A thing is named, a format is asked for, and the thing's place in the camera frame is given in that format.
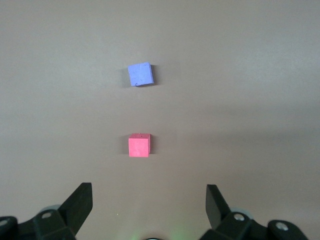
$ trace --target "table surface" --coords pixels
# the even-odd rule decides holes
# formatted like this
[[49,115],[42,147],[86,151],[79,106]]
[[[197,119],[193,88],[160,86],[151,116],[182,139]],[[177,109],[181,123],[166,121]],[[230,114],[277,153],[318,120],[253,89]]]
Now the table surface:
[[[0,3],[0,216],[80,183],[77,239],[196,240],[207,184],[320,234],[320,1]],[[130,86],[152,64],[155,84]],[[151,155],[128,156],[150,133]]]

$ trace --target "bolt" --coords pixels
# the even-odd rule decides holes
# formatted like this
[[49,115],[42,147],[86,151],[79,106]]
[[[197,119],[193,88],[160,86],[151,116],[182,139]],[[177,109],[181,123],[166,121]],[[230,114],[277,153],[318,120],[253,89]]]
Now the bolt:
[[243,215],[241,215],[240,213],[236,213],[234,215],[234,219],[237,220],[237,221],[244,221],[245,217]]
[[47,218],[50,218],[50,217],[51,217],[51,212],[46,212],[41,216],[41,218],[43,218],[43,219],[47,219]]
[[282,231],[288,231],[289,228],[287,225],[285,225],[283,222],[277,222],[275,224],[275,226],[279,229],[279,230],[282,230]]
[[6,225],[7,223],[8,223],[8,220],[0,221],[0,227]]

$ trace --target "foam cube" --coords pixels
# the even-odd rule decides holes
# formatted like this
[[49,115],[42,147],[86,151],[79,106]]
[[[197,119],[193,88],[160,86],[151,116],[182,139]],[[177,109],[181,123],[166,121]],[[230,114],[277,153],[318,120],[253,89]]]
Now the foam cube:
[[149,157],[150,134],[133,133],[129,137],[129,157]]
[[128,67],[131,86],[153,84],[151,65],[149,62],[130,65]]

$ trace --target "red cube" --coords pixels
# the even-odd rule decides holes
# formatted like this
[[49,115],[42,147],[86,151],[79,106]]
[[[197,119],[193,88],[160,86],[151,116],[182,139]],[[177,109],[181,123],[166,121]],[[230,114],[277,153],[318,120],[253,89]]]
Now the red cube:
[[149,157],[150,134],[133,133],[129,137],[129,157]]

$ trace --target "blue cube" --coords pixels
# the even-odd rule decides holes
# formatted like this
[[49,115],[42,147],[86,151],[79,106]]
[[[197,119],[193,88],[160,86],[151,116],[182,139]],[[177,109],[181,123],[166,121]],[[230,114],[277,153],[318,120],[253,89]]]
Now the blue cube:
[[153,84],[151,65],[149,62],[138,63],[128,67],[131,86]]

